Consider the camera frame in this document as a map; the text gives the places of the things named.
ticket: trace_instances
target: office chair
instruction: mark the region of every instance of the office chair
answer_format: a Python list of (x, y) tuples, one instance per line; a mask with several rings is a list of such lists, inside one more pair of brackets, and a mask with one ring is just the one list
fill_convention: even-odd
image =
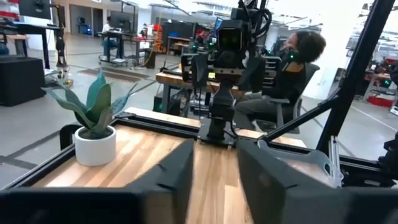
[[(318, 71), (320, 67), (318, 65), (314, 65), (312, 63), (307, 64), (305, 66), (305, 86), (308, 85), (310, 82), (311, 78), (315, 74), (316, 71)], [(273, 120), (269, 121), (269, 114), (253, 114), (249, 118), (251, 120), (256, 120), (257, 125), (261, 129), (261, 131), (268, 132), (272, 129), (278, 128), (283, 126), (285, 123), (292, 121), (300, 116), (300, 109), (301, 109), (301, 104), (302, 104), (302, 98), (301, 96), (297, 99), (293, 107), (285, 107), (284, 105), (287, 105), (290, 103), (288, 99), (275, 99), (275, 98), (270, 98), (269, 100), (271, 103), (274, 103), (277, 109), (277, 116)], [(300, 130), (299, 128), (295, 128), (292, 130), (290, 133), (292, 134), (299, 134)]]

